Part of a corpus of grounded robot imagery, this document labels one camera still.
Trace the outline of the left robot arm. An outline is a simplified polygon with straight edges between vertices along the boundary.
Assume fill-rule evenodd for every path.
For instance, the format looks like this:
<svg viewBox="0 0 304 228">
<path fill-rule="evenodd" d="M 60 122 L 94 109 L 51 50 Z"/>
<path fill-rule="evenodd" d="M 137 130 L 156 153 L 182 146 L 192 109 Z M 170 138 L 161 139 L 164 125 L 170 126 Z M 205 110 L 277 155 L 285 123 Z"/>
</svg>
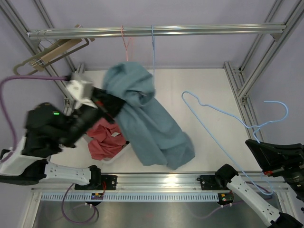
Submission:
<svg viewBox="0 0 304 228">
<path fill-rule="evenodd" d="M 96 165 L 72 168 L 51 163 L 47 158 L 62 152 L 63 147 L 75 148 L 76 142 L 99 120 L 114 123 L 125 101 L 94 88 L 89 99 L 93 104 L 81 104 L 65 115 L 50 103 L 41 103 L 28 111 L 24 137 L 15 150 L 0 153 L 0 181 L 28 186 L 41 180 L 74 183 L 86 190 L 96 190 L 102 184 L 101 170 Z"/>
</svg>

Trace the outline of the olive flat hanger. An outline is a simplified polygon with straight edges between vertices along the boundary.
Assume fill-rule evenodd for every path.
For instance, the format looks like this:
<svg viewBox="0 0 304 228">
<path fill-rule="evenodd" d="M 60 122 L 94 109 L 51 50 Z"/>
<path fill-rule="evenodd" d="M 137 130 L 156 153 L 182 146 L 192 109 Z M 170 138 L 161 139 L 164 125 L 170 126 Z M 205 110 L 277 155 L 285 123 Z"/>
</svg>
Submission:
<svg viewBox="0 0 304 228">
<path fill-rule="evenodd" d="M 20 76 L 22 74 L 24 75 L 30 75 L 30 73 L 34 70 L 33 67 L 29 64 L 29 61 L 33 59 L 33 57 L 30 57 L 26 60 L 24 60 L 22 63 L 17 64 L 13 68 L 13 73 L 17 76 Z"/>
</svg>

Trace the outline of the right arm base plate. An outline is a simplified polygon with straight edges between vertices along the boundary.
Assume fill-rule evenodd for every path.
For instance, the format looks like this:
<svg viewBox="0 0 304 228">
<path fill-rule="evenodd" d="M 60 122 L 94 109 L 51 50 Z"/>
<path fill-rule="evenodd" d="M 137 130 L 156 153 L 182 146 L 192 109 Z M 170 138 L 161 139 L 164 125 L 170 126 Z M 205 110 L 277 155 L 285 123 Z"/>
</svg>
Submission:
<svg viewBox="0 0 304 228">
<path fill-rule="evenodd" d="M 230 190 L 227 187 L 234 175 L 200 175 L 196 181 L 200 183 L 202 190 Z"/>
</svg>

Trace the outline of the front aluminium rail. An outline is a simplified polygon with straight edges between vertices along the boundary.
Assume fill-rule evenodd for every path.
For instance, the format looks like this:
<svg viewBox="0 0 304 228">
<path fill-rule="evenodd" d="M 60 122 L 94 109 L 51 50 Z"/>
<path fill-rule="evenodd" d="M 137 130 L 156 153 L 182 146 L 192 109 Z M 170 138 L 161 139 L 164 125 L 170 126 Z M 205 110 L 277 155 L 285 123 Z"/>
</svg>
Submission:
<svg viewBox="0 0 304 228">
<path fill-rule="evenodd" d="M 169 173 L 116 173 L 116 191 L 121 192 L 194 192 L 201 190 L 197 180 L 201 175 L 213 175 L 211 172 L 169 172 Z M 259 172 L 239 174 L 244 181 L 252 180 L 267 190 L 288 191 L 288 185 L 282 177 L 267 177 Z"/>
</svg>

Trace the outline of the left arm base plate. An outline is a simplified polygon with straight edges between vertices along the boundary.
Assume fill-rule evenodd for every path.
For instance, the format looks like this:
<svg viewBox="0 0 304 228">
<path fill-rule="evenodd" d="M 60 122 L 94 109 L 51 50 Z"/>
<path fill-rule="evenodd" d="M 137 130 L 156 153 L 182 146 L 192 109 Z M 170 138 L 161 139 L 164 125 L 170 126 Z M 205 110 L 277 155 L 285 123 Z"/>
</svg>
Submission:
<svg viewBox="0 0 304 228">
<path fill-rule="evenodd" d="M 116 190 L 117 175 L 101 175 L 90 180 L 87 185 L 76 184 L 75 190 Z"/>
</svg>

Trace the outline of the light blue wire hanger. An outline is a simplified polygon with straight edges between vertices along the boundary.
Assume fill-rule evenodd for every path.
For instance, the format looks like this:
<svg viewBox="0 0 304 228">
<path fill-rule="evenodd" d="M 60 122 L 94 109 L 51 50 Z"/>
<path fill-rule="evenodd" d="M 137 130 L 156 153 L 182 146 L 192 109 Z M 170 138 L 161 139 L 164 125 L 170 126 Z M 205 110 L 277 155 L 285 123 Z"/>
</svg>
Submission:
<svg viewBox="0 0 304 228">
<path fill-rule="evenodd" d="M 155 36 L 154 36 L 154 26 L 151 25 L 152 34 L 152 76 L 153 76 L 153 86 L 155 87 Z"/>
</svg>

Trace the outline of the aluminium hanging rail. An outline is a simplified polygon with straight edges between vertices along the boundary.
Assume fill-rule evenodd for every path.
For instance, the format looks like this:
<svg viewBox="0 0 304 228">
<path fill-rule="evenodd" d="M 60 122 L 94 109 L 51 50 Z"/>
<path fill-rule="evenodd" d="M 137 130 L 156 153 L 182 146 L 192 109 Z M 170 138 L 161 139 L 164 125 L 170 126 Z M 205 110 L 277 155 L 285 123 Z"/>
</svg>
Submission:
<svg viewBox="0 0 304 228">
<path fill-rule="evenodd" d="M 231 25 L 186 25 L 144 26 L 113 28 L 37 29 L 27 32 L 31 40 L 72 38 L 115 38 L 147 36 L 198 36 L 235 34 L 281 34 L 286 29 L 281 23 L 231 24 Z"/>
</svg>

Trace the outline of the pink wire hanger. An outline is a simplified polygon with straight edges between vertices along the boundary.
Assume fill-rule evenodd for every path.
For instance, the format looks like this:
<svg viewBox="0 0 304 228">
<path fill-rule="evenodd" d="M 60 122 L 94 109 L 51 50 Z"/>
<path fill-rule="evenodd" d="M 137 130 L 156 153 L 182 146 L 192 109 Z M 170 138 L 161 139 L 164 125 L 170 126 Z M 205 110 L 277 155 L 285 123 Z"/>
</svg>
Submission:
<svg viewBox="0 0 304 228">
<path fill-rule="evenodd" d="M 125 32 L 123 25 L 121 26 L 121 37 L 123 41 L 123 46 L 126 53 L 126 61 L 129 61 L 131 57 L 129 57 L 129 48 L 132 48 L 133 46 L 133 37 L 127 37 L 125 38 Z"/>
</svg>

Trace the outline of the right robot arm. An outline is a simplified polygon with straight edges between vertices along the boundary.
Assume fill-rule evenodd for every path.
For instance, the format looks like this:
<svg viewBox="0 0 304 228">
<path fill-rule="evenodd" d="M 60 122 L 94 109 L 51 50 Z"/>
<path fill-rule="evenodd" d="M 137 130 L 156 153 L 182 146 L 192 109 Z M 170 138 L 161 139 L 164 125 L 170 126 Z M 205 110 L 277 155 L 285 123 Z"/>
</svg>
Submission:
<svg viewBox="0 0 304 228">
<path fill-rule="evenodd" d="M 294 190 L 296 197 L 304 200 L 304 146 L 300 143 L 277 145 L 246 140 L 262 172 L 268 177 L 282 177 Z M 241 178 L 230 165 L 225 164 L 215 172 L 215 184 L 236 193 L 269 228 L 302 228 L 303 224 L 287 213 L 270 205 Z"/>
</svg>

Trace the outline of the blue t shirt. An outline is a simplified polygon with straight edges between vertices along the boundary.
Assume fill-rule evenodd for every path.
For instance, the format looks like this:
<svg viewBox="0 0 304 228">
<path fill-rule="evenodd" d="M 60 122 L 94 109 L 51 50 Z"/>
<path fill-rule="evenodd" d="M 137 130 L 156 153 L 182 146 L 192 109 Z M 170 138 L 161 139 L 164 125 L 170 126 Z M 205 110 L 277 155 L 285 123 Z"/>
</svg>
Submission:
<svg viewBox="0 0 304 228">
<path fill-rule="evenodd" d="M 125 101 L 115 122 L 142 165 L 176 170 L 195 157 L 191 139 L 155 98 L 153 75 L 142 65 L 128 61 L 111 67 L 102 89 Z"/>
</svg>

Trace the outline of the wooden hanger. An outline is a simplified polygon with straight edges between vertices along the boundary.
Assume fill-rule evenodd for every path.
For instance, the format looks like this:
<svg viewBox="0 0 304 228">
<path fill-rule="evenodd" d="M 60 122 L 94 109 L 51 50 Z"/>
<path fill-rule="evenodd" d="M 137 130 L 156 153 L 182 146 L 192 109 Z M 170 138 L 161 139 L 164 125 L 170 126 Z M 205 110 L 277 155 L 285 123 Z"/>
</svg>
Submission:
<svg viewBox="0 0 304 228">
<path fill-rule="evenodd" d="M 59 39 L 29 61 L 34 69 L 30 75 L 44 71 L 47 66 L 85 48 L 94 41 L 94 38 Z"/>
</svg>

